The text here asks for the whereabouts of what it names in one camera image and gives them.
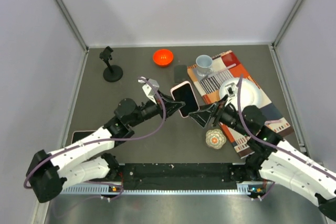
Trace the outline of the phone with pink case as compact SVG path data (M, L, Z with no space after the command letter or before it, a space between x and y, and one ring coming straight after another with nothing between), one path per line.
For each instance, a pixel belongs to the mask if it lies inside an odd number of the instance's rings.
M189 81L181 82L180 84L170 89L171 96L175 101L184 102L185 105L179 109L182 118L186 118L190 113L199 110L199 105Z

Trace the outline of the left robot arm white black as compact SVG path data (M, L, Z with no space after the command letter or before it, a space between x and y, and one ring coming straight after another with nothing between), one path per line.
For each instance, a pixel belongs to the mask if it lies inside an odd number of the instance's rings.
M134 126L157 115L166 120L184 104L161 92L141 105L130 98L121 100L114 117L87 137L50 153L37 152L26 173L24 188L33 190L38 201L45 203L73 185L98 178L116 179L119 164L106 151L133 141Z

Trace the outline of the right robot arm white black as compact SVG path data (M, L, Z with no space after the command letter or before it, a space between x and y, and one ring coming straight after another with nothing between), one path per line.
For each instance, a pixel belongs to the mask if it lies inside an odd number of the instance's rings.
M335 220L335 173L267 127L259 108L249 105L240 110L231 104L215 102L189 116L202 127L212 121L248 136L247 144L253 150L245 163L248 178L282 185L312 202L327 218Z

